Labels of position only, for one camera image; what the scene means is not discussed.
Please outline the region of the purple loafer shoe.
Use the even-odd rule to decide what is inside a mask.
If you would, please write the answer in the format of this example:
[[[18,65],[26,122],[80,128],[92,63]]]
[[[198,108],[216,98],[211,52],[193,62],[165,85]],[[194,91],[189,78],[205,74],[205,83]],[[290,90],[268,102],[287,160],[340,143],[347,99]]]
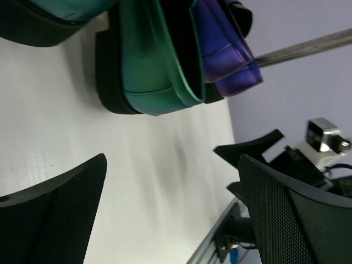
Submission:
[[[229,45],[229,25],[218,2],[196,1],[191,8],[203,63],[206,104],[225,98],[219,94],[215,82],[225,76],[219,60]]]
[[[229,45],[219,60],[224,70],[223,79],[215,82],[219,94],[223,97],[237,95],[263,82],[263,78],[254,56],[245,41],[252,22],[252,11],[240,1],[219,1],[226,22],[229,25]]]

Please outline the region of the green loafer shoe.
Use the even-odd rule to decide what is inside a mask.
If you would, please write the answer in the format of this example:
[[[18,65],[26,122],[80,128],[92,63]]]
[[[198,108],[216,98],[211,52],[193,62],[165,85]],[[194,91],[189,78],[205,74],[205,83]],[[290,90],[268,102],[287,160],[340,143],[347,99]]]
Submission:
[[[53,47],[107,11],[116,1],[1,1],[1,38]]]
[[[116,114],[162,114],[205,101],[195,1],[119,1],[96,34],[98,96]]]

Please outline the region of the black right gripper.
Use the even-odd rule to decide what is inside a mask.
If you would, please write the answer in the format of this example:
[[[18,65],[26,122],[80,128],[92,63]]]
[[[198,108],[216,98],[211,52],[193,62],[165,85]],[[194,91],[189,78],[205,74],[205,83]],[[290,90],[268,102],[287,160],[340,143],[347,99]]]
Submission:
[[[258,139],[238,144],[217,146],[213,151],[235,168],[238,167],[240,156],[246,154],[272,169],[301,182],[336,195],[351,198],[351,176],[331,178],[332,170],[351,169],[349,164],[337,163],[318,169],[299,150],[292,149],[289,146],[286,146],[280,155],[267,163],[262,154],[282,138],[284,138],[284,135],[278,129],[274,129]]]

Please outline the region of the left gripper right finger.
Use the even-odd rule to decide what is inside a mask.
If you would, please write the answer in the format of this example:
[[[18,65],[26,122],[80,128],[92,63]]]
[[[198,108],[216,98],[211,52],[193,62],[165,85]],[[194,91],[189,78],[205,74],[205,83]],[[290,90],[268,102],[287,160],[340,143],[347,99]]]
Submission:
[[[238,172],[262,263],[351,263],[350,198],[248,155]]]

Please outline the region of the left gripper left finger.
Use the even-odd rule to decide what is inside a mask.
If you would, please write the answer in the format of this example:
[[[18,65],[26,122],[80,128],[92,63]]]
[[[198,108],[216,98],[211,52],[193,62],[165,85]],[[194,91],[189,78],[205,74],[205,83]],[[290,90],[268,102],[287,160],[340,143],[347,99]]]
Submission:
[[[1,263],[83,263],[107,173],[99,154],[1,197]]]

